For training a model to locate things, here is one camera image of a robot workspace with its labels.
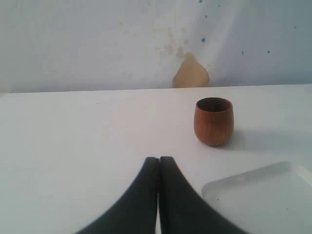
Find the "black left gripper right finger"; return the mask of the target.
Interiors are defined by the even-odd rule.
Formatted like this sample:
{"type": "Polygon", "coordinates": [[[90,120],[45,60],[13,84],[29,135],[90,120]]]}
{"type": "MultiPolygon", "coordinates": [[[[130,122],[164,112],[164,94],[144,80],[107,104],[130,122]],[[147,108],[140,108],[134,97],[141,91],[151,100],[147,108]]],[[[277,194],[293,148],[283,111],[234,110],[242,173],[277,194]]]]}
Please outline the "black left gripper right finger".
{"type": "Polygon", "coordinates": [[[160,158],[158,198],[163,234],[245,233],[197,194],[173,157],[160,158]]]}

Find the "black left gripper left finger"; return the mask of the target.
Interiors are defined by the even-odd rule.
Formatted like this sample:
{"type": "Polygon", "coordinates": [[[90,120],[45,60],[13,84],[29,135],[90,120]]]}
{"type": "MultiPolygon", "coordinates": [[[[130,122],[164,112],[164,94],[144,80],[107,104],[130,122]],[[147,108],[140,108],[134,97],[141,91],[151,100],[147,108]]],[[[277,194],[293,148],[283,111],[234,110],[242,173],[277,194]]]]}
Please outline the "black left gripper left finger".
{"type": "Polygon", "coordinates": [[[154,234],[158,206],[159,159],[148,157],[119,200],[79,234],[154,234]]]}

